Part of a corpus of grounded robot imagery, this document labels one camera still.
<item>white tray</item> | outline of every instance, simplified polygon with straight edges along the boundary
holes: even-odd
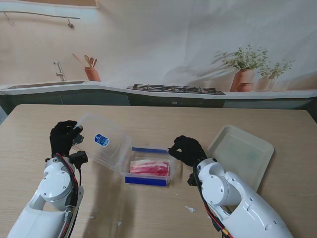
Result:
[[[207,156],[217,159],[225,169],[258,190],[274,147],[235,126],[225,125],[208,147]]]

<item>red wire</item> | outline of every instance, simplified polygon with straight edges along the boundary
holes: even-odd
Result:
[[[59,153],[56,153],[58,156],[60,156],[64,161],[65,161],[65,159],[62,157],[62,155],[61,154],[59,154]],[[75,174],[74,173],[74,171],[73,171],[73,169],[70,167],[70,165],[65,161],[65,164],[66,164],[66,166],[68,167],[68,169],[73,173],[73,174]],[[75,180],[75,183],[76,183],[76,192],[78,191],[78,181],[77,181],[77,178],[74,176],[74,180]]]
[[[61,158],[65,161],[65,159],[62,157],[61,154],[59,154],[59,153],[56,153],[56,154],[57,154],[59,157],[61,157]],[[70,167],[70,165],[69,165],[66,161],[65,161],[65,164],[66,164],[66,166],[68,167],[68,169],[69,169],[73,174],[75,174],[74,171],[73,171],[73,169]],[[75,176],[74,176],[74,180],[75,180],[75,183],[76,183],[76,192],[78,192],[78,182],[77,182],[77,179],[76,179]],[[66,232],[67,232],[67,230],[68,230],[69,224],[70,224],[70,222],[67,222],[66,227],[65,227],[65,230],[63,231],[63,234],[62,234],[62,237],[63,237],[63,238],[64,238],[65,235],[66,235]]]
[[[214,215],[213,214],[211,214],[209,211],[208,211],[208,209],[207,209],[207,206],[205,205],[205,209],[206,209],[206,211],[207,211],[207,213],[208,213],[208,215],[210,216],[210,218],[218,225],[218,227],[220,227],[222,230],[224,229],[224,227],[222,227],[218,222],[217,222],[217,220],[214,218]],[[233,236],[232,235],[230,235],[230,234],[228,234],[227,235],[229,238],[233,238]]]
[[[62,238],[65,237],[66,232],[67,232],[67,230],[68,230],[68,227],[69,227],[69,222],[67,222],[67,224],[66,224],[65,230],[63,231],[63,234],[62,234],[62,236],[61,236]]]

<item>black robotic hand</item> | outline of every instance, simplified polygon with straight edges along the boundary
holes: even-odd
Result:
[[[174,145],[168,153],[188,166],[193,166],[198,160],[207,158],[202,146],[193,138],[181,135],[174,140]]]
[[[50,142],[52,148],[52,157],[56,153],[62,156],[69,156],[69,151],[73,145],[75,137],[82,132],[83,127],[79,126],[74,129],[76,121],[60,121],[52,130]]]

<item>gas stove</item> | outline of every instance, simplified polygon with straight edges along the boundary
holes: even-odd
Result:
[[[223,92],[215,88],[196,88],[190,86],[165,86],[165,85],[145,85],[134,84],[127,89],[147,91],[147,92],[166,92],[166,93],[198,93],[198,94],[212,94],[212,95],[225,95]]]

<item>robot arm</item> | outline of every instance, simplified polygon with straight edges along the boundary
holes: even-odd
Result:
[[[169,154],[193,167],[188,183],[199,189],[212,223],[229,238],[293,238],[275,210],[239,176],[226,172],[216,159],[207,158],[199,142],[180,136]],[[224,206],[238,205],[230,212]]]
[[[292,238],[275,210],[232,172],[212,158],[197,165],[201,191],[208,206],[234,238]],[[229,214],[222,206],[238,205]]]
[[[44,178],[24,207],[8,238],[66,238],[75,223],[84,189],[74,176],[74,165],[88,161],[85,152],[49,159]],[[56,211],[43,211],[50,203]]]

